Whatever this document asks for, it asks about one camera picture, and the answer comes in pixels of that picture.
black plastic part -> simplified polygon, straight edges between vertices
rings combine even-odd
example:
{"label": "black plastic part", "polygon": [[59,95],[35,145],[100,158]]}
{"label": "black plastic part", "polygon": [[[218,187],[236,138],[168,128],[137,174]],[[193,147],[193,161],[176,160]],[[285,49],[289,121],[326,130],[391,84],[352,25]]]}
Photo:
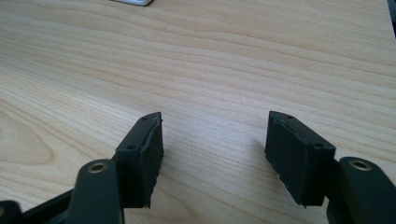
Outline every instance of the black plastic part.
{"label": "black plastic part", "polygon": [[336,174],[353,223],[396,223],[396,188],[377,165],[344,157]]}
{"label": "black plastic part", "polygon": [[332,169],[325,173],[328,178],[326,197],[329,199],[329,204],[327,206],[327,219],[329,219],[329,224],[352,224],[354,223],[352,215],[350,215],[344,196],[338,187],[338,169],[339,163],[334,160]]}
{"label": "black plastic part", "polygon": [[79,170],[66,224],[79,223],[124,223],[114,161],[92,161]]}
{"label": "black plastic part", "polygon": [[21,223],[21,208],[13,201],[0,202],[0,223],[17,224]]}
{"label": "black plastic part", "polygon": [[335,146],[296,118],[271,111],[265,154],[297,204],[323,204],[323,174],[332,167]]}
{"label": "black plastic part", "polygon": [[69,190],[45,203],[34,207],[25,213],[25,224],[47,223],[58,224],[64,223],[67,217],[67,208],[69,207],[70,199],[73,190]]}
{"label": "black plastic part", "polygon": [[160,112],[141,118],[116,149],[113,160],[125,208],[150,207],[163,158],[162,121]]}

light wood surface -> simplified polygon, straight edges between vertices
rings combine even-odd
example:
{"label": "light wood surface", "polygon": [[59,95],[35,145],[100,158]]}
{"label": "light wood surface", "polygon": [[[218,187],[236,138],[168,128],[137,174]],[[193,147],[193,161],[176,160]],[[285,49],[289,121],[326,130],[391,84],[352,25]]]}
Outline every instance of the light wood surface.
{"label": "light wood surface", "polygon": [[0,1],[0,201],[32,208],[163,112],[151,209],[127,223],[327,223],[264,157],[289,113],[396,182],[385,0]]}

